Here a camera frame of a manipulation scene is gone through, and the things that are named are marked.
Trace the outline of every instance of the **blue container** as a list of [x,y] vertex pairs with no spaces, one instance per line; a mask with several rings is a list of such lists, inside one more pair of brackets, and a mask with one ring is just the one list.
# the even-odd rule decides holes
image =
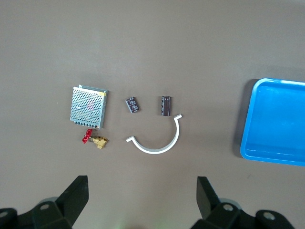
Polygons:
[[256,82],[240,152],[249,160],[305,166],[305,83]]

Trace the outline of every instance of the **metal power supply unit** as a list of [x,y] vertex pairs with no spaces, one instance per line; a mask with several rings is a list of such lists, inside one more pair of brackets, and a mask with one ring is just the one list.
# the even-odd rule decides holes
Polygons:
[[79,85],[73,87],[70,120],[75,124],[103,127],[108,91]]

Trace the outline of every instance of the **white curved bracket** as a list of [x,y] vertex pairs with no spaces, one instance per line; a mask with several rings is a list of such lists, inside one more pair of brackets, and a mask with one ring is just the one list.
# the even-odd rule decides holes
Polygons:
[[144,146],[142,146],[136,139],[134,136],[131,136],[129,138],[126,139],[127,142],[130,142],[130,141],[133,141],[133,143],[135,144],[135,146],[145,152],[145,153],[148,153],[148,154],[161,154],[161,153],[164,153],[166,152],[167,150],[170,150],[177,142],[178,140],[178,137],[179,137],[179,133],[180,133],[180,128],[179,128],[179,122],[178,122],[178,119],[179,118],[182,118],[182,114],[179,114],[177,116],[175,116],[173,119],[176,123],[176,127],[177,127],[177,130],[176,130],[176,134],[175,134],[175,137],[173,138],[173,140],[170,142],[170,144],[168,144],[167,146],[164,146],[163,148],[160,148],[160,149],[149,149],[149,148],[146,148]]

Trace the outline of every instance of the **red knob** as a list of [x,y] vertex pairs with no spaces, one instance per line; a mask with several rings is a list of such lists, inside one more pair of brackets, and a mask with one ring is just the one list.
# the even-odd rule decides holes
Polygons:
[[87,132],[86,132],[86,134],[85,134],[85,136],[84,136],[84,138],[82,139],[82,142],[85,144],[87,141],[88,141],[88,139],[91,137],[91,134],[92,134],[92,129],[88,129],[87,130]]

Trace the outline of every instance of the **blue plastic bin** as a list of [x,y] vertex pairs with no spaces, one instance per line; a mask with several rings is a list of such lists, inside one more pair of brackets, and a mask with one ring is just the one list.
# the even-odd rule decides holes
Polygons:
[[240,152],[249,160],[305,166],[305,83],[256,82]]

